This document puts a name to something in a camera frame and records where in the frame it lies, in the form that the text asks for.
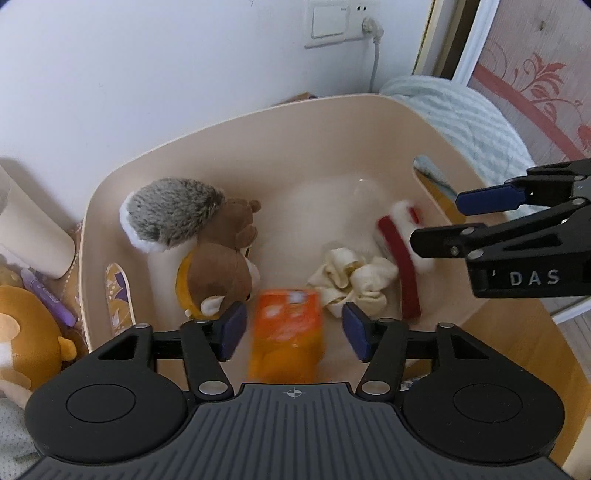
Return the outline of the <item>orange bear plush toy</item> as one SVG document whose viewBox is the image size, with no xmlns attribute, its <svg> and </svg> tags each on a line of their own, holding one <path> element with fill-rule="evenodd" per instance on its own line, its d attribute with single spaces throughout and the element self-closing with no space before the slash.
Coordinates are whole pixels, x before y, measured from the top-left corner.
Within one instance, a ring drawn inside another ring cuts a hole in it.
<svg viewBox="0 0 591 480">
<path fill-rule="evenodd" d="M 1 395 L 23 409 L 32 393 L 75 360 L 50 311 L 30 291 L 1 285 Z"/>
</svg>

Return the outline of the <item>white wall socket plate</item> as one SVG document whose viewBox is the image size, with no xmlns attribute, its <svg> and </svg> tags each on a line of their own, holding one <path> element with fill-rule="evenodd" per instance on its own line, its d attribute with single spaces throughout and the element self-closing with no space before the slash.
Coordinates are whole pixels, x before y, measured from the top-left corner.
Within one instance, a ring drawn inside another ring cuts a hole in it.
<svg viewBox="0 0 591 480">
<path fill-rule="evenodd" d="M 370 19 L 377 21 L 380 1 L 308 1 L 304 16 L 307 49 L 370 37 Z"/>
</svg>

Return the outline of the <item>white red plush toy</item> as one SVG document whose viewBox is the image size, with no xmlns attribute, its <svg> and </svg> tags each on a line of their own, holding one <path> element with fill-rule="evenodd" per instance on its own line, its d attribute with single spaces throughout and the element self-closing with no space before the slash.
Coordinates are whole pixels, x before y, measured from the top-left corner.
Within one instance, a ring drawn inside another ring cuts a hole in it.
<svg viewBox="0 0 591 480">
<path fill-rule="evenodd" d="M 392 205 L 376 224 L 374 239 L 383 255 L 398 267 L 402 319 L 413 321 L 422 315 L 418 276 L 434 268 L 434 260 L 422 258 L 411 247 L 412 234 L 423 227 L 420 211 L 409 200 Z"/>
</svg>

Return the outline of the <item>light green striped blanket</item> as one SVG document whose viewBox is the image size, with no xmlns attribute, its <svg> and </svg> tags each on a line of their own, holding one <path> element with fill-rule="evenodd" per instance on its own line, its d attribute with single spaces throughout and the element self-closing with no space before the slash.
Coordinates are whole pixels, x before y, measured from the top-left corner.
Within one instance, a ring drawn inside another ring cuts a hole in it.
<svg viewBox="0 0 591 480">
<path fill-rule="evenodd" d="M 380 93 L 413 109 L 470 163 L 487 186 L 534 166 L 528 148 L 501 111 L 478 91 L 451 80 L 404 76 Z"/>
</svg>

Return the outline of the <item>brown bear keychain plush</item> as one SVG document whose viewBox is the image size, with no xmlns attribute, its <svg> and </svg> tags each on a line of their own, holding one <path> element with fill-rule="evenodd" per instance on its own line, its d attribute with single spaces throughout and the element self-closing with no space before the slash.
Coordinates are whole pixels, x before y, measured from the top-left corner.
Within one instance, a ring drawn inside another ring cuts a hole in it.
<svg viewBox="0 0 591 480">
<path fill-rule="evenodd" d="M 256 200 L 229 199 L 197 234 L 197 245 L 183 258 L 176 275 L 177 301 L 187 318 L 216 320 L 235 302 L 256 293 L 259 270 L 249 260 L 256 241 Z"/>
</svg>

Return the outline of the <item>white paper roll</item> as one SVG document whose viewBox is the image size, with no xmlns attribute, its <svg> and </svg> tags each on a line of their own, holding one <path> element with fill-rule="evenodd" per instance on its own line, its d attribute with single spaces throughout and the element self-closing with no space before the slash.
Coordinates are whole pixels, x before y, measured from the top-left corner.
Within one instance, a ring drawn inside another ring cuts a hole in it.
<svg viewBox="0 0 591 480">
<path fill-rule="evenodd" d="M 75 257 L 73 239 L 1 169 L 1 245 L 50 278 L 66 274 Z"/>
</svg>

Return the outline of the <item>floral patterned cloth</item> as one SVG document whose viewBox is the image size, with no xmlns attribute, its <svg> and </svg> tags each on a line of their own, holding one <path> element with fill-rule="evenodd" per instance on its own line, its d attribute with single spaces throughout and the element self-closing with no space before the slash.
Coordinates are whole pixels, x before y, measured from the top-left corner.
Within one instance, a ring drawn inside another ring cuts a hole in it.
<svg viewBox="0 0 591 480">
<path fill-rule="evenodd" d="M 89 353 L 79 292 L 79 265 L 82 227 L 83 222 L 80 221 L 69 231 L 69 235 L 74 241 L 74 258 L 64 277 L 60 279 L 60 300 L 76 319 L 74 326 L 69 327 L 67 333 L 68 337 L 71 338 L 76 344 L 79 358 L 82 358 Z"/>
</svg>

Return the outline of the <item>purple pen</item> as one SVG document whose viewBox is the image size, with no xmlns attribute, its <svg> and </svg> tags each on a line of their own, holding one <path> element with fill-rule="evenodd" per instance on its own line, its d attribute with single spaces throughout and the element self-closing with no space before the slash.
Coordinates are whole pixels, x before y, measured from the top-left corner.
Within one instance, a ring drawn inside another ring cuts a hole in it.
<svg viewBox="0 0 591 480">
<path fill-rule="evenodd" d="M 20 276 L 24 287 L 41 301 L 56 320 L 70 328 L 75 326 L 76 317 L 47 289 L 31 270 L 21 269 Z"/>
</svg>

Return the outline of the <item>grey hedgehog plush toy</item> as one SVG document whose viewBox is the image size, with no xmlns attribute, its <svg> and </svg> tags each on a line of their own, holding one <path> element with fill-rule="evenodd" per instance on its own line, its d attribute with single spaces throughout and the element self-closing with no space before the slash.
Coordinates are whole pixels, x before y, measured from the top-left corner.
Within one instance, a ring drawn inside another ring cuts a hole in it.
<svg viewBox="0 0 591 480">
<path fill-rule="evenodd" d="M 134 248 L 164 252 L 197 237 L 225 200 L 221 190 L 204 182 L 163 178 L 130 193 L 119 208 L 119 222 Z"/>
</svg>

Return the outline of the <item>beige plastic storage basket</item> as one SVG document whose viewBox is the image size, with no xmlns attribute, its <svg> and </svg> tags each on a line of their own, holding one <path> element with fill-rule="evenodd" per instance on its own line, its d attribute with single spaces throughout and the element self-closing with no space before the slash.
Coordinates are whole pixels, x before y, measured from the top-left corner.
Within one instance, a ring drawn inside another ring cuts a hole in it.
<svg viewBox="0 0 591 480">
<path fill-rule="evenodd" d="M 174 294 L 186 246 L 143 254 L 127 240 L 118 210 L 127 195 L 164 177 L 194 178 L 229 197 L 256 199 L 252 262 L 262 289 L 301 289 L 339 246 L 377 251 L 376 223 L 401 200 L 428 226 L 447 223 L 419 181 L 426 156 L 457 191 L 479 188 L 466 159 L 413 110 L 379 95 L 294 102 L 245 115 L 171 141 L 108 175 L 85 214 L 79 296 L 87 346 L 109 341 L 113 327 L 106 272 L 119 266 L 137 322 L 173 330 L 185 320 Z"/>
</svg>

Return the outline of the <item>orange small box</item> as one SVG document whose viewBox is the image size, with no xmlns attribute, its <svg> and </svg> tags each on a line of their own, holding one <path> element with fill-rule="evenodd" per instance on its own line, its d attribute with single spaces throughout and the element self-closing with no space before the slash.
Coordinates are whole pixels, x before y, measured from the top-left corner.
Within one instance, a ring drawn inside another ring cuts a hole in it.
<svg viewBox="0 0 591 480">
<path fill-rule="evenodd" d="M 324 323 L 317 291 L 283 289 L 259 294 L 252 321 L 250 380 L 315 383 L 324 355 Z"/>
</svg>

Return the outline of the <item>cream scrunchie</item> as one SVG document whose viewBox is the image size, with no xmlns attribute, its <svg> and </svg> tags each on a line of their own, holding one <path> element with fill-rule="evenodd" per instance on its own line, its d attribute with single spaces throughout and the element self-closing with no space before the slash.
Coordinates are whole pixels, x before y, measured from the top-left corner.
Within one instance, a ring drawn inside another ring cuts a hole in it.
<svg viewBox="0 0 591 480">
<path fill-rule="evenodd" d="M 308 278 L 307 285 L 320 295 L 322 308 L 342 318 L 346 303 L 375 317 L 388 306 L 385 290 L 399 277 L 399 268 L 387 258 L 370 259 L 346 247 L 329 250 L 325 262 Z"/>
</svg>

